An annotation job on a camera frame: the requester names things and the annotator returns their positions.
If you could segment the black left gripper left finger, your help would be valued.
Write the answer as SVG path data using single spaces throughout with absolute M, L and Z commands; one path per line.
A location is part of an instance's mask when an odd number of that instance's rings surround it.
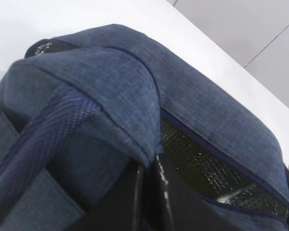
M 68 231 L 141 231 L 143 166 L 127 166 L 111 190 Z

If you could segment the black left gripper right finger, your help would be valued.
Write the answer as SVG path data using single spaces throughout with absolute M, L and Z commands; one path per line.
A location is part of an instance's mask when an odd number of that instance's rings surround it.
M 155 175 L 164 231 L 220 231 L 220 217 L 181 180 L 164 155 L 156 155 Z

